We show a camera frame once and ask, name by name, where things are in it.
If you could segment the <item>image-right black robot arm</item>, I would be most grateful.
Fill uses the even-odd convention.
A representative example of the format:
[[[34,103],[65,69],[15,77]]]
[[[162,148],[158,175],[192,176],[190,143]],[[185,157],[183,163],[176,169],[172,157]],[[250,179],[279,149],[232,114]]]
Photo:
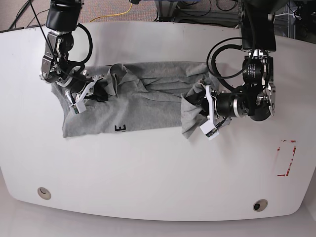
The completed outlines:
[[[276,51],[274,22],[276,12],[286,5],[285,0],[241,0],[238,17],[241,45],[223,40],[208,53],[206,66],[210,74],[229,92],[216,92],[209,86],[188,100],[202,107],[201,114],[209,117],[204,127],[214,134],[230,118],[249,116],[264,121],[274,115],[276,87],[274,60],[269,55]],[[234,75],[222,76],[217,68],[217,56],[228,49],[248,52],[242,69]]]

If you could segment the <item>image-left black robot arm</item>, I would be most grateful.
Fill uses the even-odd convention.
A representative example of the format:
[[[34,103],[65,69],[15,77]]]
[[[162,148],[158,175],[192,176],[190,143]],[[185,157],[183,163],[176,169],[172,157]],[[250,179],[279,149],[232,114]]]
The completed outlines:
[[[82,0],[52,0],[47,15],[46,27],[51,31],[44,36],[45,53],[42,58],[41,79],[54,85],[73,105],[76,99],[97,102],[108,100],[108,94],[97,76],[90,76],[85,64],[92,56],[93,41],[89,30],[79,23]],[[72,32],[82,29],[88,38],[87,56],[81,61],[69,60],[69,52],[74,46]]]

